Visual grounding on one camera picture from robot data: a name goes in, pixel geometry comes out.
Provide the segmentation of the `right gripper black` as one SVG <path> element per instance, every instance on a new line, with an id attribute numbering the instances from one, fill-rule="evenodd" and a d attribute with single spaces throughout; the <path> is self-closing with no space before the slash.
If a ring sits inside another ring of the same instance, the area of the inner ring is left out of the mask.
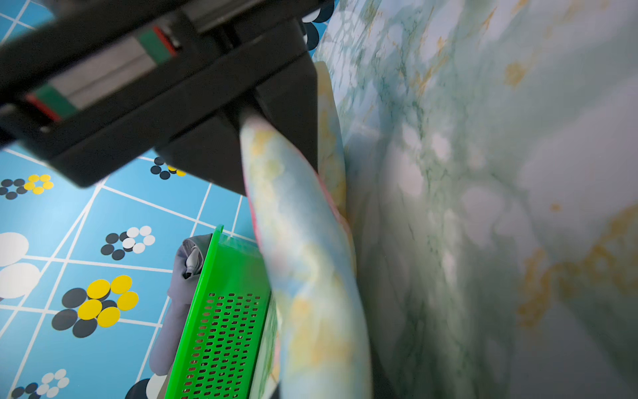
<path id="1" fill-rule="evenodd" d="M 81 187 L 149 150 L 250 196 L 259 156 L 318 167 L 326 1 L 46 1 L 1 47 L 1 144 Z"/>

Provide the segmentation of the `floral pastel skirt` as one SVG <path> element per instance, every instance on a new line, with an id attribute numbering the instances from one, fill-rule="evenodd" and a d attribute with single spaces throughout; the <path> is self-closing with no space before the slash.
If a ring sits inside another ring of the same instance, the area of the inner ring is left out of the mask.
<path id="1" fill-rule="evenodd" d="M 268 371 L 282 398 L 370 398 L 342 133 L 327 65 L 315 67 L 317 169 L 305 169 L 299 156 L 259 156 L 247 196 L 277 323 Z"/>

